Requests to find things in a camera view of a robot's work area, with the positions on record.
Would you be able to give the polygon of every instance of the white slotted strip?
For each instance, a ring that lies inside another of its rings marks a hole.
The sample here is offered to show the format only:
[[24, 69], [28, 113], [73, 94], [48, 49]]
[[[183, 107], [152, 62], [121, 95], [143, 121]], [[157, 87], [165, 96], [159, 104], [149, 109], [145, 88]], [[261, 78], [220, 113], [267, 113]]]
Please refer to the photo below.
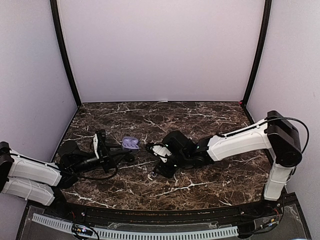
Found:
[[[54, 219], [36, 213], [33, 214], [32, 221], [64, 233], [72, 234], [72, 223], [70, 221]], [[215, 240], [239, 235], [238, 227], [236, 226], [204, 231], [169, 233], [116, 231], [99, 227], [94, 227], [94, 230], [97, 231], [101, 240]]]

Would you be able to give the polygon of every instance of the purple object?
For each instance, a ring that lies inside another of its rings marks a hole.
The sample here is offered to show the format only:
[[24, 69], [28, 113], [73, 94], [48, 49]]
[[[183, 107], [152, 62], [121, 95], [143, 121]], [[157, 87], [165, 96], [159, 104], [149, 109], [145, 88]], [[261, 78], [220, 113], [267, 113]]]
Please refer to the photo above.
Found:
[[125, 136], [122, 138], [122, 149], [123, 150], [131, 150], [132, 152], [139, 151], [138, 146], [139, 140], [132, 136]]

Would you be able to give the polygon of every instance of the white wall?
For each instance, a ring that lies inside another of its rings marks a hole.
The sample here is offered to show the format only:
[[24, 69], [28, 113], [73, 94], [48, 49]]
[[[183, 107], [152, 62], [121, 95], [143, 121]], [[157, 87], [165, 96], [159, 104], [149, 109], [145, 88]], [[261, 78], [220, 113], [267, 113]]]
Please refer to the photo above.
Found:
[[[296, 192], [312, 238], [320, 239], [320, 1], [273, 1], [248, 109], [256, 121], [277, 110], [310, 128], [309, 146], [287, 189]], [[294, 124], [303, 145], [306, 132]]]
[[[0, 141], [50, 161], [76, 111], [48, 0], [2, 1]], [[14, 240], [25, 201], [0, 193], [0, 239]]]
[[240, 101], [264, 0], [60, 0], [83, 102]]

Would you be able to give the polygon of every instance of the marble tabletop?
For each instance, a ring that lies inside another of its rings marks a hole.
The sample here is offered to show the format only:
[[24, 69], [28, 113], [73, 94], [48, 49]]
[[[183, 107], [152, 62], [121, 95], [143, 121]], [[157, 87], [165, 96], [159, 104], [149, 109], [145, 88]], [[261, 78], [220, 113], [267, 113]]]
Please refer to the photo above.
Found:
[[[80, 180], [62, 192], [70, 203], [122, 210], [196, 210], [259, 201], [270, 172], [263, 151], [228, 157], [197, 169], [180, 169], [173, 178], [147, 175], [158, 159], [145, 150], [180, 130], [197, 140], [249, 125], [237, 102], [116, 102], [84, 103], [63, 139], [75, 140], [89, 152], [96, 130], [105, 129], [110, 143], [124, 136], [140, 140], [133, 163], [121, 162], [117, 175], [106, 181]], [[101, 168], [85, 174], [103, 178]]]

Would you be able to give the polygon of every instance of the robotic arm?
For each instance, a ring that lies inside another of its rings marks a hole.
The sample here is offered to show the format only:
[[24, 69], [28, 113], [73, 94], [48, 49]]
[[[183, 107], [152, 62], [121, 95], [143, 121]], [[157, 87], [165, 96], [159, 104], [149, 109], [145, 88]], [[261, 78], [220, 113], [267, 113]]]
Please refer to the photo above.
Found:
[[259, 149], [271, 150], [274, 158], [263, 197], [277, 201], [292, 172], [302, 160], [299, 132], [277, 111], [267, 118], [227, 134], [216, 134], [193, 143], [180, 131], [170, 132], [161, 144], [148, 143], [147, 151], [160, 157], [152, 174], [174, 176], [177, 168], [199, 168], [227, 157]]
[[[126, 140], [134, 141], [129, 146]], [[106, 142], [104, 130], [96, 131], [91, 153], [81, 151], [73, 140], [66, 141], [58, 151], [59, 163], [46, 163], [32, 159], [11, 150], [7, 142], [0, 142], [0, 192], [33, 200], [49, 206], [55, 199], [52, 187], [70, 188], [79, 178], [94, 179], [79, 175], [102, 166], [105, 173], [115, 169], [106, 180], [117, 174], [117, 164], [125, 160], [134, 161], [133, 151], [137, 151], [138, 140], [123, 138], [122, 145]]]

